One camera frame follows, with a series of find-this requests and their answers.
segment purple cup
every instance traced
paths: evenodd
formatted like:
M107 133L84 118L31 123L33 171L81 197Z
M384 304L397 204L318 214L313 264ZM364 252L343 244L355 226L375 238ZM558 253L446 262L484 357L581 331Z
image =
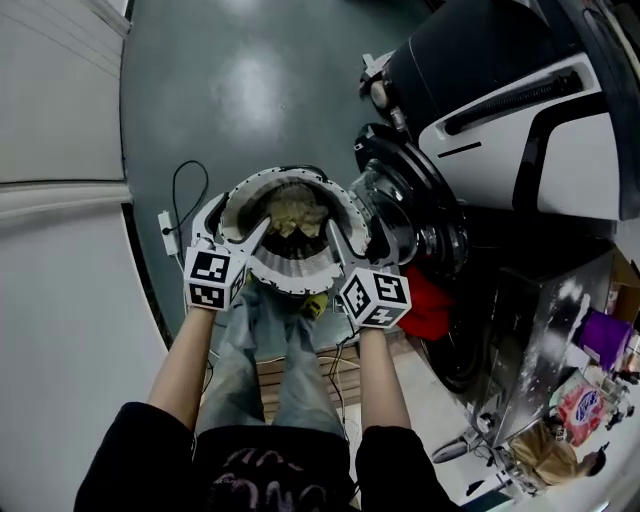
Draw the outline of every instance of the purple cup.
M578 346L603 370L609 371L627 348L632 333L631 324L592 310Z

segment white plug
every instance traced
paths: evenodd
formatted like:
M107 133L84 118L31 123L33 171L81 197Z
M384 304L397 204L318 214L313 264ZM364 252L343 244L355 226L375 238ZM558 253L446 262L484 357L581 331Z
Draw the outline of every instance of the white plug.
M167 251L168 256L178 254L178 241L176 240L175 231L169 231L166 235L166 230L171 230L171 215L167 210L158 214L158 222L160 223L160 234L162 235L162 241L164 242L164 248Z

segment foot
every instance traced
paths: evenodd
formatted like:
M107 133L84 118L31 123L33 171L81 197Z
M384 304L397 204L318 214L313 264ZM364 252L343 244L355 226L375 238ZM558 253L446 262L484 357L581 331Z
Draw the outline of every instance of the foot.
M329 295L326 292L318 295L311 295L304 301L304 304L300 308L300 314L307 318L317 320L327 309L328 303Z

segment black shirt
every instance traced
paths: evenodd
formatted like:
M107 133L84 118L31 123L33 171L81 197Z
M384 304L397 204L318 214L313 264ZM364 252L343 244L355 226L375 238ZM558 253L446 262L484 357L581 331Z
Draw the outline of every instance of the black shirt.
M316 430L233 426L192 433L170 414L126 404L80 486L75 510L340 511L354 485L349 446ZM356 456L362 509L458 510L418 436L370 427Z

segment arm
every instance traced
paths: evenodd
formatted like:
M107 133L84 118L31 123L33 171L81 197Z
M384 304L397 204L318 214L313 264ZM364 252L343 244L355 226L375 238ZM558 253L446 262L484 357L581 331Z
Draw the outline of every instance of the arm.
M360 334L360 388L362 429L368 427L411 428L389 345L381 329Z
M147 403L193 431L216 312L191 308L158 372Z
M447 497L409 412L384 332L360 335L362 442L356 471L362 510L459 510Z
M128 403L107 431L74 510L186 510L191 444L215 313L193 308L149 395Z

